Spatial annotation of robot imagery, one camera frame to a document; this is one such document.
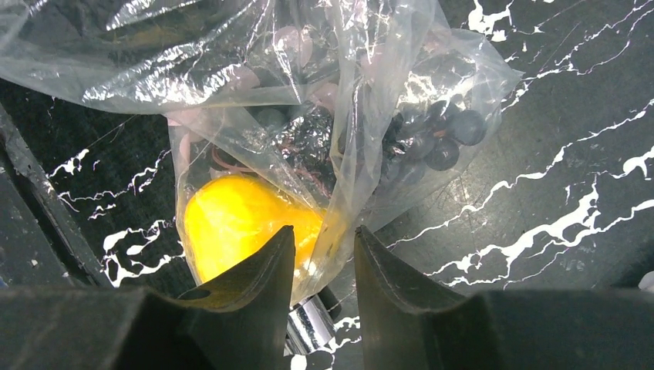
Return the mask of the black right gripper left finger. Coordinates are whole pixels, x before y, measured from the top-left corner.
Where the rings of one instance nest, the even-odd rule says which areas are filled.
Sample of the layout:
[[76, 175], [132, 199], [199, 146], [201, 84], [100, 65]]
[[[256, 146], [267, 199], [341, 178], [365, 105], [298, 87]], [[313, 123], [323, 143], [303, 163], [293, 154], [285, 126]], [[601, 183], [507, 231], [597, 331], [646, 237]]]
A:
[[278, 369], [295, 259], [282, 227], [179, 298], [150, 288], [1, 291], [3, 369]]

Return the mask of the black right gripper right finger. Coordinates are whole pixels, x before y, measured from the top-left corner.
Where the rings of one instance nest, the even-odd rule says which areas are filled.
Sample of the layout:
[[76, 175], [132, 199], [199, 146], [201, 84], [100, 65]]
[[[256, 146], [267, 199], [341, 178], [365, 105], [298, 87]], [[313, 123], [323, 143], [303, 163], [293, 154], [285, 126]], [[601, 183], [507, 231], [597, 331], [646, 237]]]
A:
[[653, 295], [491, 290], [465, 297], [366, 227], [354, 261], [366, 369], [651, 369]]

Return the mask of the clear zip top bag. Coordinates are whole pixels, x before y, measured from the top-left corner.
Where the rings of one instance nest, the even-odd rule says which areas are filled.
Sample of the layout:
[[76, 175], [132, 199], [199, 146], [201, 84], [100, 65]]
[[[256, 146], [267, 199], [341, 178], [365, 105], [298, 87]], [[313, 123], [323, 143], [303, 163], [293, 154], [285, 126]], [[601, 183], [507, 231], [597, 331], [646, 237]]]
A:
[[[437, 1], [3, 1], [1, 77], [105, 112], [167, 118], [176, 221], [212, 180], [263, 180], [323, 214], [292, 303], [352, 256], [354, 230], [378, 230], [447, 185], [501, 124], [518, 84], [487, 38], [449, 25]], [[381, 184], [382, 138], [404, 111], [439, 101], [481, 113], [487, 135], [450, 170]], [[333, 115], [329, 193], [303, 180], [256, 120], [314, 103]]]

